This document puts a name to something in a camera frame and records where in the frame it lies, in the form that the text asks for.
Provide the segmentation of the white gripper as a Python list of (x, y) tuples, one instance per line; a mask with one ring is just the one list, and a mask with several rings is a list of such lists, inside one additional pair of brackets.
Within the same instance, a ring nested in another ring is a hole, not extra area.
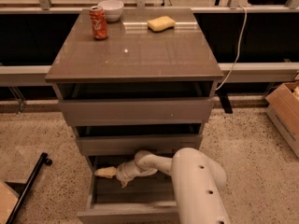
[(125, 164), (120, 164), (117, 169), (113, 166), (97, 169), (94, 174), (104, 178), (116, 178), (121, 182), (121, 186), (125, 188), (133, 179), (126, 173)]

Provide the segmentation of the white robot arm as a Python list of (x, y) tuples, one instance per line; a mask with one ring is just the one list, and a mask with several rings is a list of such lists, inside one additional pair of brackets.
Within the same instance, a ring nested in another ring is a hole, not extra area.
[(182, 148), (172, 158), (139, 150), (131, 161), (117, 168), (97, 169), (94, 174), (105, 178), (115, 176), (125, 188), (136, 177), (158, 171), (171, 177), (180, 224), (231, 224), (219, 194), (225, 188), (226, 173), (197, 149)]

